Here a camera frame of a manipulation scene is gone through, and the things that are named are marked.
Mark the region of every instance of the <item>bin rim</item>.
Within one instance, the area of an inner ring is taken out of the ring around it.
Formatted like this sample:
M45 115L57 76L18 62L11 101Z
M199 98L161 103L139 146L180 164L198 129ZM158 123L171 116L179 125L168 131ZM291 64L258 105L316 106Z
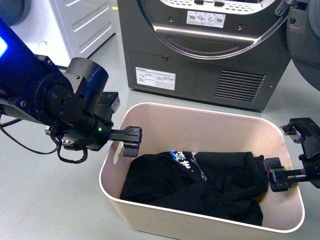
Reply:
M280 131L280 129L275 124L270 122L269 120L266 120L266 119L261 118L261 117L247 116L247 115L242 115L242 114L237 114L237 113L228 113L228 112L220 112L220 111L213 111L213 110L204 110L204 109L192 108L192 107L175 106L175 105L169 105L169 104L163 104L163 103L154 103L154 102L142 102L142 103L138 103L138 104L130 107L129 110L125 113L124 118L123 118L123 120L121 122L121 125L123 124L123 122L126 119L128 113L132 109L137 108L139 106L143 106L143 105L162 106L162 107L168 107L168 108L179 108L179 109L186 109L186 110L192 110L192 111L216 113L216 114L221 114L221 115L229 115L229 116L235 116L235 117L242 117L242 118L250 118L250 119L260 120L260 121L263 121L263 122L267 123L268 125L273 126L274 128L276 128L278 130L278 132L280 133L282 140L285 141L284 136L283 136L282 132ZM305 206L304 206L304 203L303 203L303 200L302 200L300 187L299 187L298 184L295 187L296 187L296 190L297 190L297 193L298 193L298 196L299 196L299 200L300 200L300 204L301 204L301 208L302 208L302 216L301 216L301 220L300 220L299 224L297 226L295 226L294 228L288 229L288 230L279 230L279 229L274 229L274 228L270 228L270 227L256 226L256 225L242 223L242 222L238 222L238 221L232 221L232 220L227 220L227 219L223 219L223 218L206 216L206 215L202 215L202 214L196 214L196 213L191 213L191 212L186 212L186 211L180 211L180 210L175 210L175 209L170 209L170 208L165 208L165 207L152 206L152 205L148 205L148 204L142 204L142 203L122 200L122 199L113 197L109 193L107 193L107 191L104 189L101 178L102 178L102 172L103 172L103 170L105 168L105 165L106 165L108 157L110 155L113 155L111 157L112 159L115 157L116 149L118 148L118 146L119 146L119 142L113 142L111 144L111 146L110 146L110 148L108 150L108 153L106 155L106 158L104 159L103 165L102 165L102 167L100 169L100 173L99 173L99 185L100 185L100 188L101 188L102 192L111 200L111 202L114 201L114 202L118 202L118 203L122 203L122 204L129 204L129 205L143 207L143 208L162 210L162 211L167 211L167 212L172 212L172 213L177 213L177 214L184 214L184 215L194 216L194 217L197 217L197 218L215 220L215 221L219 221L219 222L225 222L225 223L229 223L229 224L234 224L234 225L239 225L239 226L243 226L243 227L249 227L249 228L254 228L254 229L259 229L259 230L264 230L264 231L269 231L269 232L275 232L275 233L280 233L280 234L288 234L288 233L292 233L292 232L296 231L297 229L299 229L302 226L302 224L303 224L303 222L305 220L306 211L305 211ZM287 154L288 154L288 159L289 159L290 166L293 167L288 151L287 151Z

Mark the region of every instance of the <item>ventilation grille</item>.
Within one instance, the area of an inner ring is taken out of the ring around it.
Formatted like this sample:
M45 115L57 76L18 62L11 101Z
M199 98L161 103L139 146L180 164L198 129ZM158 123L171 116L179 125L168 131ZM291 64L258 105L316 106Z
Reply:
M182 6L192 6L193 0L162 0L162 2L167 2L170 5L182 5Z
M265 78L265 75L223 70L214 96L253 103Z
M191 11L216 12L221 14L248 15L266 9L275 0L261 3L250 3L230 0L159 0L172 8L188 9Z

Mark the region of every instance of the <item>dark gray machine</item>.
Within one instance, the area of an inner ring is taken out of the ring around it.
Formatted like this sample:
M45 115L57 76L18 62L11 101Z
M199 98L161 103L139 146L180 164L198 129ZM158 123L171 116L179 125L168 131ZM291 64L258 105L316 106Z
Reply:
M262 111L291 59L294 2L118 1L128 86Z

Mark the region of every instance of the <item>blue light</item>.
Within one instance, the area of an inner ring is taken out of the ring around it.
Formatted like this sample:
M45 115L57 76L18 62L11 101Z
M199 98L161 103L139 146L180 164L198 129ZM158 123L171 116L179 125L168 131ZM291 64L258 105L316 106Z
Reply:
M0 58L7 51L8 44L0 37Z

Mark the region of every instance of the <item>instruction label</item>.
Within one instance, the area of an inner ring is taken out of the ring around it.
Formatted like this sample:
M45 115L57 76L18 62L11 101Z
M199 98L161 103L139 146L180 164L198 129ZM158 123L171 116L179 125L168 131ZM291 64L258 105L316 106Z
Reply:
M186 23L192 25L209 26L223 28L226 15L203 11L188 11Z
M160 89L175 90L176 74L141 67L135 68L136 83Z

